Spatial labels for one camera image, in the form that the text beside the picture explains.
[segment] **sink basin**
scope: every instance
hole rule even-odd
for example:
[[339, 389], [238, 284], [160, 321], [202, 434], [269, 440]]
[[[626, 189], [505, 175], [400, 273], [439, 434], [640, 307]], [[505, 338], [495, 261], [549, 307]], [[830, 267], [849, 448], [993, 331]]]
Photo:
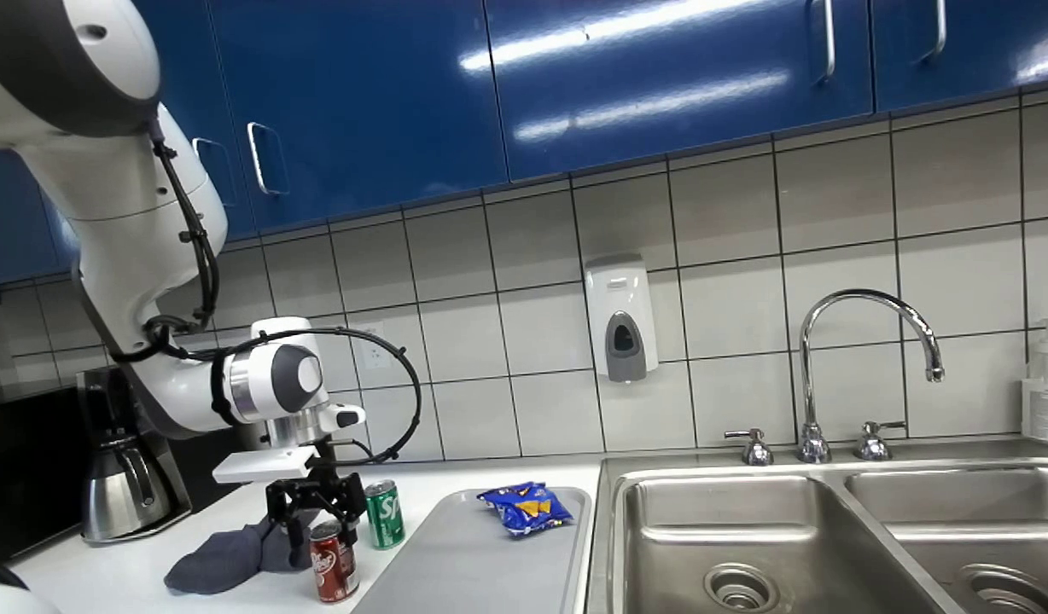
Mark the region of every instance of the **sink basin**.
[[611, 611], [939, 611], [815, 479], [632, 473]]
[[1048, 614], [1048, 466], [875, 471], [848, 488], [959, 608]]

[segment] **faucet handle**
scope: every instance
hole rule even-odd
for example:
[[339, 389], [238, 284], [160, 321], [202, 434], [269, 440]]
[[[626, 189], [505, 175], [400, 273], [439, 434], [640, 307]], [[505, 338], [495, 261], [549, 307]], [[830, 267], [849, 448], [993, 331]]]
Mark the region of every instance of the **faucet handle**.
[[723, 440], [746, 440], [746, 448], [739, 449], [745, 464], [770, 464], [770, 449], [760, 429], [730, 429], [723, 434]]
[[890, 458], [890, 448], [887, 440], [881, 437], [881, 429], [904, 429], [908, 424], [904, 419], [893, 419], [893, 424], [875, 424], [868, 419], [862, 424], [862, 437], [858, 442], [858, 458], [862, 461], [887, 461]]

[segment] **can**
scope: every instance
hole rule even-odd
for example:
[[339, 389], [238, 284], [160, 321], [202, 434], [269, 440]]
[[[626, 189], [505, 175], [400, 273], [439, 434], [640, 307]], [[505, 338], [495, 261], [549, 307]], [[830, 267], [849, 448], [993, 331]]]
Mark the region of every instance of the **can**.
[[372, 525], [374, 549], [392, 549], [406, 538], [406, 520], [400, 511], [395, 480], [366, 488], [366, 520]]
[[341, 525], [315, 525], [310, 560], [320, 603], [339, 603], [357, 590], [350, 538]]

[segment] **dark gray cloth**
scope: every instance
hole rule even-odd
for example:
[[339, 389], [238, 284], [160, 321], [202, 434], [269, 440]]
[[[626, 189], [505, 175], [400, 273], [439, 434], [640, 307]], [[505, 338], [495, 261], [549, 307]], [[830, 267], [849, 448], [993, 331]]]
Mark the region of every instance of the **dark gray cloth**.
[[310, 568], [310, 520], [297, 515], [305, 538], [291, 549], [283, 523], [262, 520], [259, 525], [243, 525], [238, 532], [216, 532], [194, 552], [180, 555], [166, 572], [166, 590], [175, 594], [225, 594], [259, 569], [297, 572]]

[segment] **stainless steel sink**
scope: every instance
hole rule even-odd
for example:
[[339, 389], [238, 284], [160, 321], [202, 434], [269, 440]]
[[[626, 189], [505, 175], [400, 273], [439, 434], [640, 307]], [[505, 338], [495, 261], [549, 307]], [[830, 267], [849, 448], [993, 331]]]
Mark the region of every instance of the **stainless steel sink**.
[[626, 611], [934, 611], [843, 500], [804, 473], [640, 473], [622, 488]]
[[1048, 448], [611, 461], [588, 614], [1048, 614]]
[[878, 471], [848, 488], [959, 608], [1048, 614], [1048, 464]]

